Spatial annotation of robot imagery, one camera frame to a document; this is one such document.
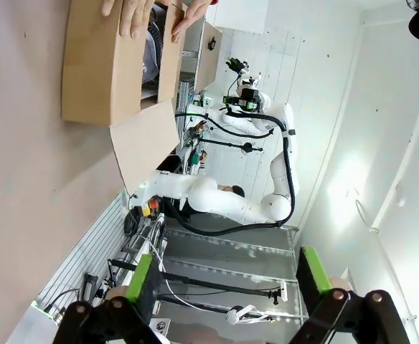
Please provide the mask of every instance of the human hand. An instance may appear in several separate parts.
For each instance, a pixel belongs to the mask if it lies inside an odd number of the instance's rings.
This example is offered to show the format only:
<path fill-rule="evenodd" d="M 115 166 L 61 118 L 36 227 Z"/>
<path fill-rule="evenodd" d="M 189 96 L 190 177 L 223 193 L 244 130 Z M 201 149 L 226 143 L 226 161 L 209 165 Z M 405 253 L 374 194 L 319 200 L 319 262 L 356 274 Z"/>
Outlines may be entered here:
<path fill-rule="evenodd" d="M 185 35 L 186 29 L 195 23 L 196 20 L 202 18 L 211 2 L 212 0 L 193 0 L 192 4 L 187 8 L 185 18 L 173 29 L 173 42 L 179 42 Z"/>
<path fill-rule="evenodd" d="M 118 27 L 121 36 L 138 37 L 141 30 L 145 30 L 149 23 L 154 0 L 103 0 L 101 8 L 103 16 L 110 14 L 115 1 L 123 1 L 121 21 Z M 162 0 L 161 2 L 169 5 L 170 0 Z"/>

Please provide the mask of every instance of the white ceiling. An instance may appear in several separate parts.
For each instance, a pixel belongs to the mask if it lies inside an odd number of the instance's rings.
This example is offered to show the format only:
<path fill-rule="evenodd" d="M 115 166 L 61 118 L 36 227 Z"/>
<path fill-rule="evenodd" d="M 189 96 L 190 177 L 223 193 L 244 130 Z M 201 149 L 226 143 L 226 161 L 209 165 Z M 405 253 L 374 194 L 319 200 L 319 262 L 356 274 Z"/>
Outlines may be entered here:
<path fill-rule="evenodd" d="M 394 4 L 398 1 L 404 0 L 347 0 L 358 3 L 362 9 L 373 9 L 375 7 L 384 6 L 388 4 Z"/>

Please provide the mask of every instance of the black hair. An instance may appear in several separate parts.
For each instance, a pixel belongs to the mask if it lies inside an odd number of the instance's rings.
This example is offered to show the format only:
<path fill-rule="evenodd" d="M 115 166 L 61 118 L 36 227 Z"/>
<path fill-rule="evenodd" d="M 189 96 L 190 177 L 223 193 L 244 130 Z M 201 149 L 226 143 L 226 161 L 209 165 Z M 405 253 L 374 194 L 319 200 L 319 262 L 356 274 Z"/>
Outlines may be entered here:
<path fill-rule="evenodd" d="M 237 194 L 238 196 L 242 196 L 243 198 L 245 197 L 245 191 L 242 188 L 240 188 L 238 185 L 232 186 L 232 190 L 234 194 Z"/>

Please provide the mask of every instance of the white cabinet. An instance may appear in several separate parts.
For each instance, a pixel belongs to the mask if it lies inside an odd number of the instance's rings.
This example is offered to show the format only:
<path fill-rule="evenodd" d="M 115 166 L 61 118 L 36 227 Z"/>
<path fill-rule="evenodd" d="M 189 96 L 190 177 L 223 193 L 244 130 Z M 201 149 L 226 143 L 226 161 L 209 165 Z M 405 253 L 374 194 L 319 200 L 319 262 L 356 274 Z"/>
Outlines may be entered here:
<path fill-rule="evenodd" d="M 206 20 L 215 27 L 264 32 L 268 0 L 220 0 L 208 8 Z"/>

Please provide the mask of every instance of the person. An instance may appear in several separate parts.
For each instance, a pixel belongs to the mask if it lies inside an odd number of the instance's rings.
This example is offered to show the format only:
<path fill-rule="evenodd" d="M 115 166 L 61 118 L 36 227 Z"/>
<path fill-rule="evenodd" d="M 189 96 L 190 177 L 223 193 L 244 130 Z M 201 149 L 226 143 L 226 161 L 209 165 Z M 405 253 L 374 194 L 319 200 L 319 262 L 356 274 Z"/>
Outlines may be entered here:
<path fill-rule="evenodd" d="M 238 185 L 234 185 L 234 186 L 224 186 L 224 185 L 218 185 L 217 188 L 221 191 L 226 191 L 226 192 L 233 192 L 234 194 L 237 194 L 238 196 L 242 196 L 243 198 L 245 197 L 245 191 Z M 172 204 L 173 207 L 176 209 L 176 211 L 178 212 L 178 214 L 183 218 L 183 220 L 185 220 L 186 222 L 190 222 L 190 217 L 192 215 L 195 214 L 205 214 L 201 211 L 197 211 L 195 209 L 193 209 L 190 205 L 189 202 L 186 201 L 186 203 L 184 204 L 184 206 L 182 207 L 182 210 L 179 210 L 179 199 L 175 199 Z M 165 209 L 164 209 L 164 214 L 165 216 L 168 217 L 175 217 L 174 216 L 174 212 L 172 212 L 170 210 L 170 208 L 165 205 Z"/>
<path fill-rule="evenodd" d="M 149 14 L 154 6 L 154 0 L 103 0 L 101 6 L 101 14 L 108 16 L 116 1 L 122 1 L 122 13 L 119 24 L 119 32 L 121 36 L 129 36 L 136 38 L 141 33 L 141 30 L 147 27 L 149 22 Z M 216 4 L 218 0 L 192 0 L 192 3 L 187 8 L 184 19 L 176 25 L 173 29 L 172 41 L 174 43 L 184 37 L 185 31 L 196 20 L 200 19 L 206 12 L 210 4 Z M 160 0 L 161 3 L 168 6 L 171 0 Z"/>

